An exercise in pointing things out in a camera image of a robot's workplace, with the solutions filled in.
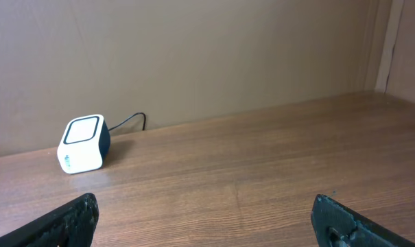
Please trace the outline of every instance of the white speaker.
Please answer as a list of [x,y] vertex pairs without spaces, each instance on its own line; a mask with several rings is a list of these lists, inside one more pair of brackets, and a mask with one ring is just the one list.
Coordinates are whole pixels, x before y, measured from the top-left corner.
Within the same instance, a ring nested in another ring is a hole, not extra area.
[[110,149],[104,116],[89,115],[69,122],[58,147],[58,160],[68,174],[99,169]]

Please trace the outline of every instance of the wall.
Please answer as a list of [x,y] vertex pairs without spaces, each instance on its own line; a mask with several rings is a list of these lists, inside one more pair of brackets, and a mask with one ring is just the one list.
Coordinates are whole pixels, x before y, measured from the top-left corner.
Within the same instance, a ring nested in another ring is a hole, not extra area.
[[83,115],[141,110],[152,129],[370,89],[381,4],[0,1],[0,156],[56,146]]
[[364,89],[365,90],[376,90],[378,83],[379,72],[382,63],[383,52],[386,52],[386,45],[384,42],[388,41],[388,28],[393,28],[391,26],[390,15],[394,12],[395,4],[400,4],[400,1],[403,0],[379,0],[377,4],[377,13],[375,16],[375,28],[371,28],[370,32],[373,33],[372,40],[370,41],[370,55],[367,62],[368,68],[366,72],[366,77],[364,78]]
[[415,102],[415,0],[404,1],[386,92]]

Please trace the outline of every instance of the power cord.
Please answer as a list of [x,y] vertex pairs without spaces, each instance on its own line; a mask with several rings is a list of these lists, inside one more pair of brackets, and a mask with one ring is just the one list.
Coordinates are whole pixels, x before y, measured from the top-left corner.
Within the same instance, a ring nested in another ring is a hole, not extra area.
[[110,128],[108,131],[114,130],[115,128],[117,128],[117,127],[119,127],[120,125],[122,125],[122,124],[126,123],[128,120],[130,120],[131,118],[133,118],[133,117],[135,117],[135,116],[137,116],[137,115],[143,115],[143,129],[142,129],[142,130],[145,130],[145,125],[146,125],[146,115],[145,115],[145,113],[136,113],[136,114],[134,114],[134,115],[131,115],[131,116],[130,116],[129,118],[127,118],[125,121],[123,121],[123,122],[119,123],[118,125],[116,125],[116,126],[114,126],[114,127]]

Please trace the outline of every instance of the wood grain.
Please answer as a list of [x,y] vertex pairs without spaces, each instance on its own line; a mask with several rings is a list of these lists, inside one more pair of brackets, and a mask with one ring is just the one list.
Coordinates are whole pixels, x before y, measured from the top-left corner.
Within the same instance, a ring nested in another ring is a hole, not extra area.
[[93,246],[317,246],[317,193],[415,242],[415,105],[373,93],[114,137],[103,168],[0,158],[0,236],[85,193]]

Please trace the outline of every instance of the wooden table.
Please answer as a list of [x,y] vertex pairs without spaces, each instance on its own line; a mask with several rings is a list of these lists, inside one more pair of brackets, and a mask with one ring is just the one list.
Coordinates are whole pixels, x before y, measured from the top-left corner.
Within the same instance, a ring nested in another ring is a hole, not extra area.
[[415,242],[415,105],[360,93],[127,134],[76,175],[56,148],[3,157],[0,236],[85,192],[94,246],[317,246],[317,193]]

